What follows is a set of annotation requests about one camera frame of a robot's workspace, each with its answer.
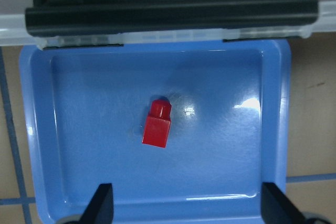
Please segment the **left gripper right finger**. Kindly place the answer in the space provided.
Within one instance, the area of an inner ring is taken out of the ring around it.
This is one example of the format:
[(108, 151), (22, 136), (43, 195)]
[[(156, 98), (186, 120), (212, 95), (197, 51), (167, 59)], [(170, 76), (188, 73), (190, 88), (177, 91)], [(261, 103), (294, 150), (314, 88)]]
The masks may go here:
[(261, 217), (264, 223), (305, 223), (304, 215), (275, 183), (261, 186)]

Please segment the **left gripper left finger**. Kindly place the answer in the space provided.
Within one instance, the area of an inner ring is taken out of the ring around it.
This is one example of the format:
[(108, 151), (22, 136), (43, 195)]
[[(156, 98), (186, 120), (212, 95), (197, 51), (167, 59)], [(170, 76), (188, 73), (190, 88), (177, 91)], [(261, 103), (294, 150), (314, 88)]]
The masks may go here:
[(113, 222), (113, 188), (111, 183), (100, 184), (78, 223), (100, 224)]

